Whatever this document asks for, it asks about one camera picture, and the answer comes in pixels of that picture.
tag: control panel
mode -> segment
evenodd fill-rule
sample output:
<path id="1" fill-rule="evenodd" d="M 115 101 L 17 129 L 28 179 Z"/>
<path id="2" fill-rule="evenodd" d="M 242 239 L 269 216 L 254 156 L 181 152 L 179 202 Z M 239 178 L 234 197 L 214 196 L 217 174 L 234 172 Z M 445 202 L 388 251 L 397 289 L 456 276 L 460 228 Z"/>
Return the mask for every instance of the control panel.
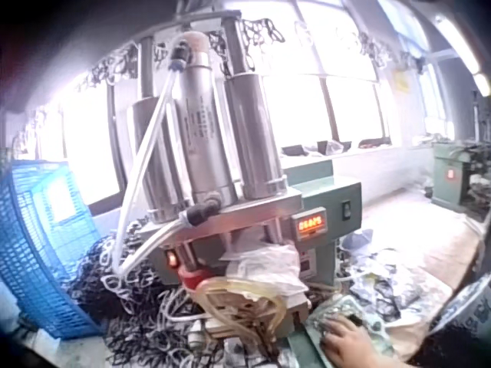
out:
<path id="1" fill-rule="evenodd" d="M 294 240 L 303 242 L 328 232 L 328 215 L 324 207 L 318 207 L 292 215 Z"/>

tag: hand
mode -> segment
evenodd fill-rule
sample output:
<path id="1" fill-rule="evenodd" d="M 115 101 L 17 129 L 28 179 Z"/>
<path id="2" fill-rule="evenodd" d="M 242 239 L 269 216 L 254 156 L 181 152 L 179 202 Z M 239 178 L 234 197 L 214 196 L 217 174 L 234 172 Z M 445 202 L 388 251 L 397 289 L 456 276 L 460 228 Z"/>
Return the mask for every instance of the hand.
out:
<path id="1" fill-rule="evenodd" d="M 328 320 L 328 333 L 321 341 L 325 355 L 337 368 L 378 368 L 380 355 L 368 332 L 344 316 Z"/>

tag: blue plastic crate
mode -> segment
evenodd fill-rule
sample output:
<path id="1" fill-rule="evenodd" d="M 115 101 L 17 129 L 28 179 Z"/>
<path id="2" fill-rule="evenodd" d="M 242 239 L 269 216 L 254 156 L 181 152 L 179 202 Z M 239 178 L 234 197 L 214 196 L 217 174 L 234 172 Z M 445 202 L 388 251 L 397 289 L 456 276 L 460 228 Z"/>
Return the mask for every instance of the blue plastic crate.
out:
<path id="1" fill-rule="evenodd" d="M 0 278 L 55 338 L 102 332 L 61 288 L 99 238 L 67 163 L 12 163 L 0 182 Z"/>

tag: digital display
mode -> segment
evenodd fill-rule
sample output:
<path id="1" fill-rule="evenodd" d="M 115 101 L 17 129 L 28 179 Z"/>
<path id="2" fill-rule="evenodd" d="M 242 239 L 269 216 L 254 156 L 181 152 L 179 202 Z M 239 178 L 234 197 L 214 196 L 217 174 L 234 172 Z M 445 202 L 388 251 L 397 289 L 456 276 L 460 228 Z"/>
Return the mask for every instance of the digital display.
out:
<path id="1" fill-rule="evenodd" d="M 300 233 L 305 233 L 305 232 L 310 232 L 313 229 L 316 229 L 324 224 L 324 219 L 322 216 L 317 215 L 314 217 L 311 217 L 310 219 L 307 218 L 305 220 L 301 220 L 298 223 L 298 231 Z"/>

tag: industrial machine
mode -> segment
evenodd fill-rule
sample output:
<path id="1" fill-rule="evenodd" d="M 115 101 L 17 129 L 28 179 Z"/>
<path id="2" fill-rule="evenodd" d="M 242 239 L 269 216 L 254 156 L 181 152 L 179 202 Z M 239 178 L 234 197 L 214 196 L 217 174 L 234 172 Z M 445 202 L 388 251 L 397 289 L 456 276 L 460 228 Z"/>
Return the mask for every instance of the industrial machine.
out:
<path id="1" fill-rule="evenodd" d="M 241 180 L 233 182 L 216 107 L 208 38 L 188 31 L 193 21 L 220 18 L 228 51 L 225 90 Z M 262 76 L 246 61 L 238 11 L 190 15 L 174 42 L 163 92 L 153 96 L 151 48 L 140 42 L 139 98 L 131 109 L 138 149 L 121 209 L 113 269 L 121 277 L 150 258 L 165 281 L 178 281 L 208 314 L 215 338 L 239 336 L 277 354 L 275 341 L 308 316 L 303 293 L 282 295 L 273 286 L 228 278 L 224 251 L 240 254 L 244 237 L 256 245 L 294 244 L 300 277 L 333 284 L 335 242 L 361 226 L 361 184 L 334 176 L 332 162 L 319 160 L 283 170 L 278 156 Z M 172 98 L 174 85 L 180 95 Z M 192 198 L 170 139 L 168 104 L 176 113 Z M 144 244 L 121 263 L 130 207 L 143 184 L 151 222 Z"/>
<path id="2" fill-rule="evenodd" d="M 466 212 L 482 221 L 489 210 L 489 190 L 487 186 L 472 180 L 489 179 L 491 121 L 489 116 L 484 121 L 480 119 L 477 92 L 474 93 L 473 118 L 474 141 L 435 143 L 433 146 L 435 167 L 432 201 L 456 212 Z"/>

